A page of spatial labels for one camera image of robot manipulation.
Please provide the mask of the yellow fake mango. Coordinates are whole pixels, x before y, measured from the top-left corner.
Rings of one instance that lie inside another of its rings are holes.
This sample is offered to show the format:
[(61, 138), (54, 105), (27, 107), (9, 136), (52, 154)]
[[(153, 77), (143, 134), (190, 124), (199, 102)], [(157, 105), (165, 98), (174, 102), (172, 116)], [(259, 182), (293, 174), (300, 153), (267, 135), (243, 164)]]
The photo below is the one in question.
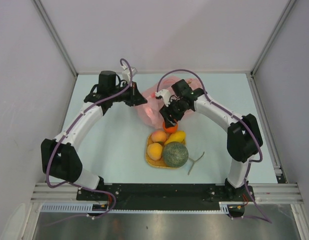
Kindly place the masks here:
[(167, 144), (172, 143), (172, 142), (182, 143), (185, 140), (185, 138), (186, 138), (186, 133), (184, 131), (176, 131), (168, 137), (164, 145), (166, 146)]

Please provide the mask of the fake peach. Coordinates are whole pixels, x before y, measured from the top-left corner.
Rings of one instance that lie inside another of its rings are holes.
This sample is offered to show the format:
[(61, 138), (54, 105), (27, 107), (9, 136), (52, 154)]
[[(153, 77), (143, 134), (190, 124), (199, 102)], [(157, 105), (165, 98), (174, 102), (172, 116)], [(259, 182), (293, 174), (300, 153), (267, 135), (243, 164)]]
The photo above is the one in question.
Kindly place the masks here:
[(167, 133), (163, 130), (157, 130), (151, 134), (151, 140), (153, 143), (163, 144), (167, 140)]

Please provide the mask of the pink plastic bag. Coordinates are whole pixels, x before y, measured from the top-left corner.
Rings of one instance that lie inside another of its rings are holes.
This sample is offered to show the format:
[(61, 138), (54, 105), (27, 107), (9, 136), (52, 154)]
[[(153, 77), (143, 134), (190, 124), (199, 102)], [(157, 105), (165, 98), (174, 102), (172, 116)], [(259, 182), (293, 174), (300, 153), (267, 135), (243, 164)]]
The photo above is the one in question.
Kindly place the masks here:
[[(166, 77), (160, 83), (159, 89), (168, 89), (171, 94), (174, 94), (171, 86), (179, 80), (181, 80), (181, 78), (177, 76)], [(157, 90), (157, 85), (158, 83), (156, 82), (154, 86), (141, 93), (147, 100), (147, 103), (138, 105), (135, 109), (137, 110), (139, 118), (146, 125), (153, 127), (154, 129), (161, 129), (164, 119), (159, 111), (163, 107), (164, 102), (161, 99), (156, 99), (155, 92)]]

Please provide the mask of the fake yellow orange fruit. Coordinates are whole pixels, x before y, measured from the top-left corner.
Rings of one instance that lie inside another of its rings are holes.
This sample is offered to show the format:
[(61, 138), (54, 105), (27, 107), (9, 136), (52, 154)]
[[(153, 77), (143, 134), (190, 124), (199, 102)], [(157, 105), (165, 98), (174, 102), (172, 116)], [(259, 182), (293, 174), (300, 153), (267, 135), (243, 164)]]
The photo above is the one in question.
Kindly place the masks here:
[(147, 155), (153, 161), (158, 161), (162, 157), (163, 146), (160, 143), (152, 143), (147, 147)]

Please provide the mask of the green fake melon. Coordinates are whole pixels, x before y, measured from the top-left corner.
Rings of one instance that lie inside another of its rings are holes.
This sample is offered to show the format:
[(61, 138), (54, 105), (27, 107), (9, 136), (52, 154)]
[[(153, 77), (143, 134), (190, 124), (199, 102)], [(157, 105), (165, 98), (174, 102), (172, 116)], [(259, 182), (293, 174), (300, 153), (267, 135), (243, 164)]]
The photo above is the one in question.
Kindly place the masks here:
[(174, 169), (181, 168), (186, 164), (187, 161), (191, 162), (191, 167), (187, 173), (189, 176), (193, 170), (195, 164), (205, 155), (205, 152), (197, 159), (193, 159), (189, 156), (189, 151), (187, 147), (180, 142), (170, 142), (168, 143), (162, 151), (162, 158), (164, 163)]

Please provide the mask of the woven bamboo tray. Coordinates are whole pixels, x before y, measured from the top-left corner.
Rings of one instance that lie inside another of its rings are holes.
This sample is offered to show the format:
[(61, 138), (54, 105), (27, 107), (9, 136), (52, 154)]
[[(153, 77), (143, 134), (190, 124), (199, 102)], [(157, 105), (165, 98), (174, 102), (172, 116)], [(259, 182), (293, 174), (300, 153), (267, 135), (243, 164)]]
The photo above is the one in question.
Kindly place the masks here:
[(156, 168), (166, 168), (166, 169), (174, 169), (172, 167), (168, 167), (164, 161), (163, 161), (163, 158), (162, 158), (162, 155), (161, 155), (161, 158), (159, 160), (152, 160), (149, 158), (149, 156), (147, 155), (147, 147), (148, 145), (152, 144), (152, 143), (155, 143), (151, 140), (151, 135), (152, 133), (150, 134), (150, 136), (148, 137), (148, 140), (147, 140), (147, 143), (146, 143), (146, 153), (145, 153), (145, 159), (146, 161), (148, 162), (149, 165), (151, 165), (152, 167), (156, 167)]

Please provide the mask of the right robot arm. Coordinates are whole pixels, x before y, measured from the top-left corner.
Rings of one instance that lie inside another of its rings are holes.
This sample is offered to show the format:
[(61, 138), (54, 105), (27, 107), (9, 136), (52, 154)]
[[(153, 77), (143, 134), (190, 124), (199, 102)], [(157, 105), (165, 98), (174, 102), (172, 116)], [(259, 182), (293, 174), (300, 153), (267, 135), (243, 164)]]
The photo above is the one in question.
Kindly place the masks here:
[(192, 89), (182, 79), (172, 85), (172, 91), (158, 89), (157, 99), (163, 100), (160, 114), (164, 126), (174, 127), (191, 110), (220, 126), (227, 134), (226, 148), (232, 158), (230, 172), (225, 180), (225, 195), (231, 201), (243, 195), (248, 188), (248, 175), (253, 156), (262, 155), (263, 140), (254, 115), (237, 115), (208, 96), (204, 87)]

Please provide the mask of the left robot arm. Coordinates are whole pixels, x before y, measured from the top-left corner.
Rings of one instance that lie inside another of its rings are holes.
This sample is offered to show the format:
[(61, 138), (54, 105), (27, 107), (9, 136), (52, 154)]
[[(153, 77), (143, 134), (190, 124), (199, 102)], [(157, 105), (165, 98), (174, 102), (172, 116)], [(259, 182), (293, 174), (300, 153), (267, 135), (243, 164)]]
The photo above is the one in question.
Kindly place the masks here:
[(135, 68), (126, 68), (121, 75), (111, 70), (101, 71), (98, 83), (91, 88), (69, 126), (55, 138), (43, 140), (41, 162), (47, 180), (55, 177), (64, 183), (87, 188), (88, 195), (94, 200), (104, 196), (103, 178), (84, 169), (77, 151), (88, 132), (113, 103), (123, 102), (135, 107), (148, 102), (132, 80), (136, 73)]

